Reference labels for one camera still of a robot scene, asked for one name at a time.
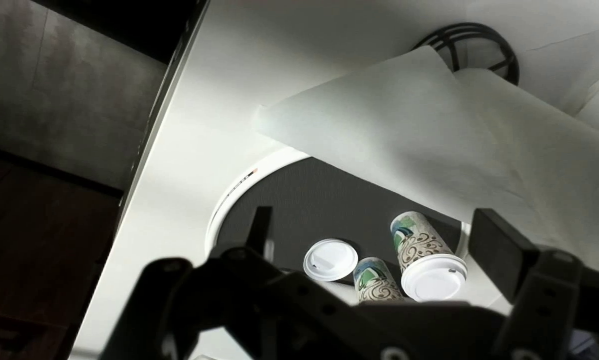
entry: white plastic lid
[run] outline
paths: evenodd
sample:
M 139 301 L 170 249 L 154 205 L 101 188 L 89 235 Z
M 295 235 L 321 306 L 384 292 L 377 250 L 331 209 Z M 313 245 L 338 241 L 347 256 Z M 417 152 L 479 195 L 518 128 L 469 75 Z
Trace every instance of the white plastic lid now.
M 357 251 L 338 239 L 323 239 L 304 256 L 304 272 L 314 280 L 334 281 L 350 274 L 357 266 Z
M 467 272 L 466 262 L 459 257 L 435 253 L 416 260 L 402 272 L 402 288 L 416 301 L 446 300 L 460 291 Z

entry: white table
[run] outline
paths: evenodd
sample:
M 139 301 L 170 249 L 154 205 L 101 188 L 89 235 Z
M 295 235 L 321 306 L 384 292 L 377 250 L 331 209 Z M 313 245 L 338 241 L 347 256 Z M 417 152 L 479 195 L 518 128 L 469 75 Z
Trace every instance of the white table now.
M 259 106 L 400 55 L 465 17 L 455 0 L 211 0 L 160 109 L 71 358 L 97 357 L 146 264 L 171 256 L 205 262 L 206 226 L 222 192 L 282 147 L 251 130 Z M 468 264 L 460 297 L 506 310 Z M 195 354 L 247 358 L 221 329 L 203 333 Z

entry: gray wall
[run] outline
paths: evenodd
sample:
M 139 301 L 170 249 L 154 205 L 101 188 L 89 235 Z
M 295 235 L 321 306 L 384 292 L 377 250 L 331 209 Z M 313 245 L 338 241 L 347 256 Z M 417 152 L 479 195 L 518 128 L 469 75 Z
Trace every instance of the gray wall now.
M 0 150 L 120 188 L 167 66 L 30 0 L 0 0 Z

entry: patterned paper cup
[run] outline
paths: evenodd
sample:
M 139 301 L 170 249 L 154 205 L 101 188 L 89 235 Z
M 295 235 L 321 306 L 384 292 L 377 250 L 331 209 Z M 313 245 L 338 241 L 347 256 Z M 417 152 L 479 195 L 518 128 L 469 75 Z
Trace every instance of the patterned paper cup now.
M 362 259 L 352 272 L 352 279 L 355 284 L 355 292 L 357 292 L 357 300 L 360 303 L 405 299 L 400 292 L 398 283 L 380 258 L 366 257 Z
M 420 212 L 407 211 L 390 224 L 404 292 L 416 301 L 453 297 L 467 278 L 464 260 L 453 251 Z

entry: wooden floor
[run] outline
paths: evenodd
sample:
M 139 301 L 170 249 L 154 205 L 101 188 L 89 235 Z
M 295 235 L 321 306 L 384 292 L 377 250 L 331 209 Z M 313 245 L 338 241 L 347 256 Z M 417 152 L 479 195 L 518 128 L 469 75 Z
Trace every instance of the wooden floor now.
M 0 159 L 0 319 L 43 331 L 0 360 L 66 358 L 106 260 L 119 197 Z M 0 337 L 17 331 L 0 328 Z

